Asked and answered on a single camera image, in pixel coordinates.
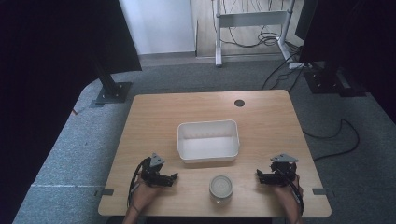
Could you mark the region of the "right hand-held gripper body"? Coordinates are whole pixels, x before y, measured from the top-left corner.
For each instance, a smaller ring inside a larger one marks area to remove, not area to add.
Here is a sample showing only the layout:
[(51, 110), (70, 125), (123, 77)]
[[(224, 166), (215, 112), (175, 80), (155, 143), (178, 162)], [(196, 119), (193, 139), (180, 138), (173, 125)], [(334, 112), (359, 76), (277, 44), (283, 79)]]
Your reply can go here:
[(289, 182), (292, 182), (296, 178), (296, 163), (299, 160), (286, 154), (282, 153), (271, 158), (272, 164), (270, 168), (273, 172), (271, 185), (286, 186)]

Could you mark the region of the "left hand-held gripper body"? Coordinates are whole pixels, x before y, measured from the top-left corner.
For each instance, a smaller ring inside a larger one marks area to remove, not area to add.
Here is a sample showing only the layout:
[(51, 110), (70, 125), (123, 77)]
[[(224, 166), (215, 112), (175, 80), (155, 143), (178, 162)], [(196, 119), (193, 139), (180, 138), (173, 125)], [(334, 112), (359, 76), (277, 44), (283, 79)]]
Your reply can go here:
[(142, 161), (141, 178), (148, 186), (160, 186), (159, 182), (165, 180), (166, 175), (160, 174), (163, 164), (164, 160), (156, 153)]

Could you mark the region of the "person's right hand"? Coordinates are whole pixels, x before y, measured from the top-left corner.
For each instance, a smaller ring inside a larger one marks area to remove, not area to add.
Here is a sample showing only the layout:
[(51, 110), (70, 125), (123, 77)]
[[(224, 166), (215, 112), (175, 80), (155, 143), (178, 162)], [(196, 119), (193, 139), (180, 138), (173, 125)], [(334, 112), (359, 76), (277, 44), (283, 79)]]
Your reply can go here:
[(300, 177), (297, 175), (296, 178), (292, 181), (292, 187), (273, 187), (273, 191), (281, 207), (287, 212), (299, 212), (300, 205), (297, 202), (297, 196), (294, 191), (295, 189), (297, 189), (300, 196), (304, 195), (304, 190), (300, 187), (299, 180)]

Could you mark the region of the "person's left hand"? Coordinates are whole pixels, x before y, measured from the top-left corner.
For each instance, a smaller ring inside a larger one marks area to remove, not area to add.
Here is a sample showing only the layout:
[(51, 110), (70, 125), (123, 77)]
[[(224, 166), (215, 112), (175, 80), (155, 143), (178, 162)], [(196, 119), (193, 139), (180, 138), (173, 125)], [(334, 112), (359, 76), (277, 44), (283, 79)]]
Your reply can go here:
[(150, 187), (141, 178), (137, 180), (136, 184), (137, 187), (133, 193), (132, 205), (137, 210), (143, 211), (150, 203), (155, 200), (163, 188), (157, 186)]

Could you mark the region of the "glass jar with white lid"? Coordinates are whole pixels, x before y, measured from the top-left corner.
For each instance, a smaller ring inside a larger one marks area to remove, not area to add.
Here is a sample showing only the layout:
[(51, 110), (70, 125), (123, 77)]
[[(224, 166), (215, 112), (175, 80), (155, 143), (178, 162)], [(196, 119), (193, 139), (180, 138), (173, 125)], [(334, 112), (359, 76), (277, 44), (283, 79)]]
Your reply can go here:
[(233, 181), (227, 175), (216, 175), (209, 183), (209, 193), (214, 202), (227, 203), (233, 196)]

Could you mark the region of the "white plastic bin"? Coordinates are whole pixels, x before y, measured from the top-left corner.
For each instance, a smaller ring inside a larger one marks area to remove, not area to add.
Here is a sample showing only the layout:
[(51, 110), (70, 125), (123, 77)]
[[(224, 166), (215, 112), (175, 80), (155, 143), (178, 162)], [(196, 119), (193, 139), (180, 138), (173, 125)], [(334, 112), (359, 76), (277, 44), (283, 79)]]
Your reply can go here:
[(232, 119), (185, 122), (177, 127), (177, 152), (185, 163), (233, 161), (239, 148), (237, 123)]

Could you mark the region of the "black metal stand with base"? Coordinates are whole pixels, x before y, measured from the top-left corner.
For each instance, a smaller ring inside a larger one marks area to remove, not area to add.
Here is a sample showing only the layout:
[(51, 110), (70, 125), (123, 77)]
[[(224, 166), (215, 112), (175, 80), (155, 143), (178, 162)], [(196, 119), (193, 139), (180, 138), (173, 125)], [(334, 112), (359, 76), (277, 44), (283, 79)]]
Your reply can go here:
[(339, 94), (341, 97), (364, 97), (367, 90), (344, 67), (325, 63), (320, 67), (313, 64), (313, 70), (304, 73), (309, 89), (314, 94)]
[(116, 82), (112, 76), (105, 72), (97, 59), (91, 59), (95, 74), (102, 83), (102, 89), (94, 100), (96, 105), (122, 104), (126, 101), (132, 82)]

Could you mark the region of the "black curtain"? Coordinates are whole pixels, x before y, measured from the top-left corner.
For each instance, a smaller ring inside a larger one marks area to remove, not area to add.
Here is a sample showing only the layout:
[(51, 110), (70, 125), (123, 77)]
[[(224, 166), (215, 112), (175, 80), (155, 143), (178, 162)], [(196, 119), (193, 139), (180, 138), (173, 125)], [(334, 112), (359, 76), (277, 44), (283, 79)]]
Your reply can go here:
[(396, 0), (304, 0), (301, 63), (344, 67), (396, 124)]
[(140, 62), (120, 0), (0, 0), (0, 224), (11, 224), (82, 90)]

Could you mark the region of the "white metal stand frame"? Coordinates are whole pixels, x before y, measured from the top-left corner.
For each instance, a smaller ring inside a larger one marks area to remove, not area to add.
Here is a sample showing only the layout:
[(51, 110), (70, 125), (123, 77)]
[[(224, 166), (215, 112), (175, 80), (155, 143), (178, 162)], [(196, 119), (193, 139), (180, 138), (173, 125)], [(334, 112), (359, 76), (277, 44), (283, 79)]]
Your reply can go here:
[(281, 28), (280, 35), (276, 38), (276, 44), (280, 49), (285, 61), (292, 68), (292, 55), (286, 44), (286, 37), (290, 27), (294, 5), (296, 0), (290, 0), (285, 9), (257, 12), (226, 13), (221, 11), (221, 0), (214, 0), (214, 28), (216, 31), (215, 42), (215, 66), (222, 67), (222, 50), (221, 50), (221, 30), (236, 27), (252, 27), (268, 25), (279, 25)]

